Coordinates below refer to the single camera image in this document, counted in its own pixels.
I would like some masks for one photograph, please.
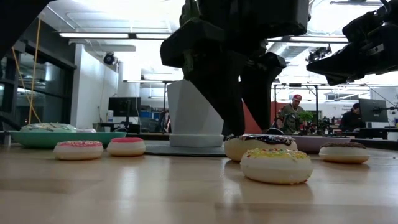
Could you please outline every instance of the white frosted donut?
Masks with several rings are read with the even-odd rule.
[[[361,164],[369,159],[368,149],[360,143],[327,143],[320,151],[324,161],[347,164]]]
[[[145,149],[144,140],[137,137],[114,138],[106,148],[111,156],[141,156]]]
[[[226,156],[236,162],[241,161],[243,154],[247,150],[256,148],[297,150],[297,145],[291,137],[269,134],[244,134],[242,136],[231,136],[224,144]]]
[[[242,157],[243,174],[270,184],[299,184],[311,177],[313,166],[306,153],[290,149],[251,149]]]
[[[60,142],[53,151],[60,160],[88,160],[100,158],[104,148],[99,141],[67,141]]]

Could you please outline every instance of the teal bowl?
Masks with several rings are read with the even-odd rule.
[[[13,140],[24,147],[53,149],[58,142],[100,141],[107,146],[112,139],[126,137],[127,133],[49,133],[10,131]]]

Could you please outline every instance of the wooden table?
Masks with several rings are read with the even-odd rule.
[[[2,149],[0,223],[398,223],[397,154],[371,154],[361,166],[314,157],[307,184],[290,186],[251,181],[226,158],[65,162]]]

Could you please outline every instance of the man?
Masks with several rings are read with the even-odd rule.
[[[292,102],[280,109],[280,117],[283,119],[283,125],[280,130],[285,134],[293,134],[296,131],[300,131],[299,113],[304,111],[299,106],[301,99],[301,95],[294,95]]]
[[[351,111],[343,115],[340,123],[340,129],[342,131],[354,131],[356,128],[365,128],[365,123],[361,121],[359,103],[355,103]]]

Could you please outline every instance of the computer monitor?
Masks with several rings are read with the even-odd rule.
[[[141,97],[109,97],[108,110],[113,110],[114,117],[136,117],[140,109]]]
[[[385,100],[359,99],[362,122],[388,122]]]

